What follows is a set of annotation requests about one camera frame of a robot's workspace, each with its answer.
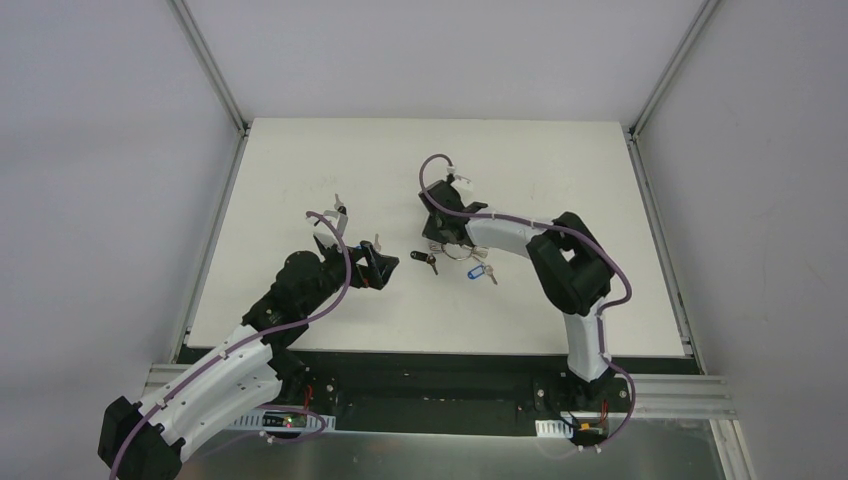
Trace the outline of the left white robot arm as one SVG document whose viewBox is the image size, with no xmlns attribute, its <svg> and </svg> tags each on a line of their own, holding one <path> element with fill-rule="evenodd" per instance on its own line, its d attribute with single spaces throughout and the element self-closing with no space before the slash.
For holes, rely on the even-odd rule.
<svg viewBox="0 0 848 480">
<path fill-rule="evenodd" d="M 369 241 L 289 255 L 269 290 L 219 346 L 158 390 L 105 410 L 98 457 L 113 479 L 174 479 L 208 440 L 250 410 L 297 402 L 304 364 L 289 346 L 344 288 L 381 290 L 400 260 Z"/>
</svg>

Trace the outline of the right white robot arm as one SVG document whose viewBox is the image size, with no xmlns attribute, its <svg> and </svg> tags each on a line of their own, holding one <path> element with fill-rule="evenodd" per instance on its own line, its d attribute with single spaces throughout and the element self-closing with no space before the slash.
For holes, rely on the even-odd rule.
<svg viewBox="0 0 848 480">
<path fill-rule="evenodd" d="M 568 341 L 569 400 L 583 410 L 607 397 L 597 320 L 614 270 L 582 218 L 566 211 L 551 221 L 497 213 L 481 202 L 465 205 L 448 180 L 419 193 L 428 211 L 422 235 L 437 244 L 502 250 L 528 259 L 546 298 L 562 312 Z"/>
</svg>

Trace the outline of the silver metal binder keyring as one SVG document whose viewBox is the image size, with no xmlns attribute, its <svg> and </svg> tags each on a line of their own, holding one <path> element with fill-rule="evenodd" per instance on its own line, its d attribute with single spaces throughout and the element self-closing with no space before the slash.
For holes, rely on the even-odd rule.
<svg viewBox="0 0 848 480">
<path fill-rule="evenodd" d="M 444 257 L 453 261 L 475 260 L 483 262 L 489 255 L 488 247 L 446 244 L 430 241 L 428 243 L 428 248 L 429 252 L 426 255 L 428 261 L 435 261 L 438 258 Z"/>
</svg>

